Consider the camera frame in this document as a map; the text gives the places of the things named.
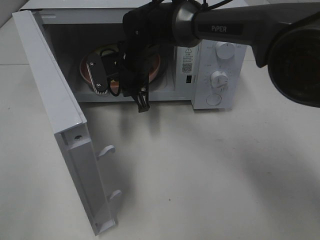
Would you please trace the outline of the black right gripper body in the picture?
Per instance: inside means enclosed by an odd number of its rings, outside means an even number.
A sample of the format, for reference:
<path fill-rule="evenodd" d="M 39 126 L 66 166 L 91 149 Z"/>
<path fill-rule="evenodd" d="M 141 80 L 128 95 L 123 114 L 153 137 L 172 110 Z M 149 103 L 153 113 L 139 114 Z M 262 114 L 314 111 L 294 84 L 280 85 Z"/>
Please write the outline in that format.
<path fill-rule="evenodd" d="M 142 41 L 119 41 L 118 52 L 101 56 L 105 66 L 109 92 L 117 97 L 136 97 L 140 91 L 148 91 L 150 85 L 150 45 Z"/>

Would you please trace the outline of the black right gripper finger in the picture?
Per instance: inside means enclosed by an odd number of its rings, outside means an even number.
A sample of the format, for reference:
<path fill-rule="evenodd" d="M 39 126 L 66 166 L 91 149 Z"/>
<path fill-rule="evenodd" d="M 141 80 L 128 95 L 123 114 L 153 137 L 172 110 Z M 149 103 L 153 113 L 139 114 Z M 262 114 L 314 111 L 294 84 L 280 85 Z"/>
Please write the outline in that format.
<path fill-rule="evenodd" d="M 150 109 L 149 92 L 148 91 L 139 91 L 136 95 L 135 102 L 138 106 L 139 113 L 147 112 Z"/>

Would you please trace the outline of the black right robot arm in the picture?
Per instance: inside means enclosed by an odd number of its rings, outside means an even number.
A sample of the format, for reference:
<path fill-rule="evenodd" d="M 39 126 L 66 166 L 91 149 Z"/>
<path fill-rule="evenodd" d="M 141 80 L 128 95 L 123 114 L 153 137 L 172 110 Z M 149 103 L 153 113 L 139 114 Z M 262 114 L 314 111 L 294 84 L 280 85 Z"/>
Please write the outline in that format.
<path fill-rule="evenodd" d="M 320 5 L 292 2 L 225 8 L 195 0 L 154 0 L 122 18 L 119 88 L 149 110 L 149 69 L 160 45 L 192 48 L 202 40 L 247 45 L 276 89 L 301 105 L 320 105 Z"/>

